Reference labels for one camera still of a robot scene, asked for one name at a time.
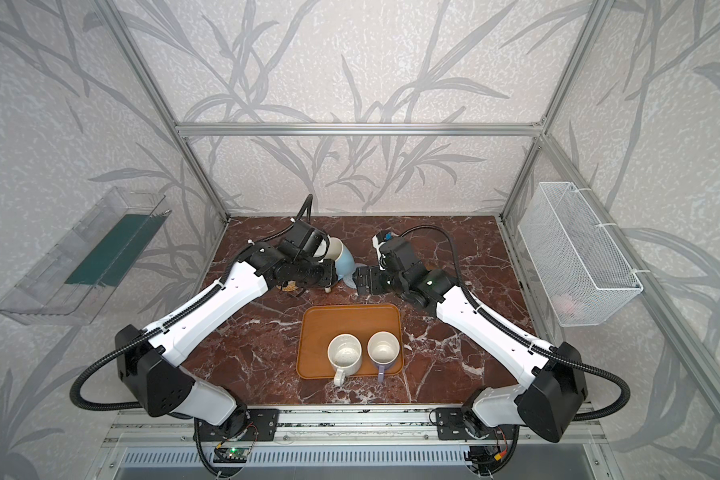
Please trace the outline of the woven rattan round coaster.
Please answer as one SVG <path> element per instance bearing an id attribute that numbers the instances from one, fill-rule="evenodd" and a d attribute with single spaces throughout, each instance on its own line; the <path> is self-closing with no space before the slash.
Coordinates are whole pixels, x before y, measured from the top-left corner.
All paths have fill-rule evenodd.
<path id="1" fill-rule="evenodd" d="M 294 281 L 290 281 L 286 285 L 281 286 L 280 290 L 286 293 L 293 293 L 299 291 L 300 287 Z"/>

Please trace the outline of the white mug blue handle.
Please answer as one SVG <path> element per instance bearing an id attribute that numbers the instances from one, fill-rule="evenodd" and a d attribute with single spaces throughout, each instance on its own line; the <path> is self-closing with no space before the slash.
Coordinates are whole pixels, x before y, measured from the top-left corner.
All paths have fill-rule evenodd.
<path id="1" fill-rule="evenodd" d="M 356 263 L 351 252 L 336 237 L 330 237 L 328 241 L 322 241 L 314 256 L 323 256 L 325 259 L 333 260 L 337 278 L 341 281 L 344 276 L 356 270 Z"/>

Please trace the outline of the grey round felt coaster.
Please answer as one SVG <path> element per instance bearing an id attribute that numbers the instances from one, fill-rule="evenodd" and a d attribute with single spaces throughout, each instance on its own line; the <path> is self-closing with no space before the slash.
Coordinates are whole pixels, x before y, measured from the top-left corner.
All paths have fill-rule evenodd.
<path id="1" fill-rule="evenodd" d="M 352 272 L 351 274 L 344 276 L 343 279 L 342 279 L 342 281 L 343 281 L 349 288 L 356 290 L 356 289 L 357 289 L 357 285 L 356 285 L 355 277 L 356 277 L 356 273 L 355 273 L 355 272 Z"/>

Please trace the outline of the white mug cream handle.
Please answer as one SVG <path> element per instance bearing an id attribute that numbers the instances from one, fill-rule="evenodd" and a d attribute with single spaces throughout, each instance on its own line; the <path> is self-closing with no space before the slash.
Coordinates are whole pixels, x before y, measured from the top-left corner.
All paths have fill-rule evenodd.
<path id="1" fill-rule="evenodd" d="M 329 343 L 327 357 L 334 370 L 333 384 L 341 387 L 362 366 L 361 342 L 351 334 L 337 335 Z"/>

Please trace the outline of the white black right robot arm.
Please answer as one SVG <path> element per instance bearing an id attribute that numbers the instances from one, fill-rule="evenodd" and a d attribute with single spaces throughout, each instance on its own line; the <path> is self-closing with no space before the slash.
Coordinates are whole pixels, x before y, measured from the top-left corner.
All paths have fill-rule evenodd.
<path id="1" fill-rule="evenodd" d="M 482 302 L 472 306 L 457 280 L 426 269 L 411 280 L 378 266 L 353 273 L 358 294 L 394 293 L 459 330 L 490 353 L 515 378 L 508 387 L 482 387 L 461 407 L 469 434 L 483 438 L 493 428 L 524 425 L 542 439 L 561 440 L 586 395 L 584 375 L 532 351 L 551 344 L 513 325 Z"/>

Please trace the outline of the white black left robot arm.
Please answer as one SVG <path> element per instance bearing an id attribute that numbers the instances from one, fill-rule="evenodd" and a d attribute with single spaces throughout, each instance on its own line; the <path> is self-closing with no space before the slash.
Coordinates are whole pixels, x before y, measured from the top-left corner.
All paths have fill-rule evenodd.
<path id="1" fill-rule="evenodd" d="M 269 291 L 290 283 L 300 288 L 328 288 L 336 283 L 331 242 L 289 251 L 285 243 L 251 244 L 224 275 L 181 309 L 148 325 L 157 334 L 117 360 L 118 375 L 152 417 L 179 415 L 209 425 L 232 427 L 244 422 L 247 407 L 227 389 L 196 377 L 182 364 L 219 326 Z"/>

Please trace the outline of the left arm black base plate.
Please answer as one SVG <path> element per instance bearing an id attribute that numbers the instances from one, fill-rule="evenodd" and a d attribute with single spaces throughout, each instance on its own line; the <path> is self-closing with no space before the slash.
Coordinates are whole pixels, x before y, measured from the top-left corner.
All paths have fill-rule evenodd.
<path id="1" fill-rule="evenodd" d="M 269 442 L 274 439 L 279 410 L 254 408 L 235 411 L 221 425 L 215 426 L 199 420 L 193 435 L 200 442 L 243 441 Z"/>

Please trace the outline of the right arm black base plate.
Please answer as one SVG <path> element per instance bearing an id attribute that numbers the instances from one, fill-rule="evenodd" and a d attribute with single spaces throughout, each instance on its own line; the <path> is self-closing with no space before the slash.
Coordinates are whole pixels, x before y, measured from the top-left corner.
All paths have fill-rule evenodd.
<path id="1" fill-rule="evenodd" d="M 430 411 L 430 422 L 442 441 L 503 440 L 515 433 L 514 425 L 489 427 L 471 412 L 461 407 L 439 407 Z"/>

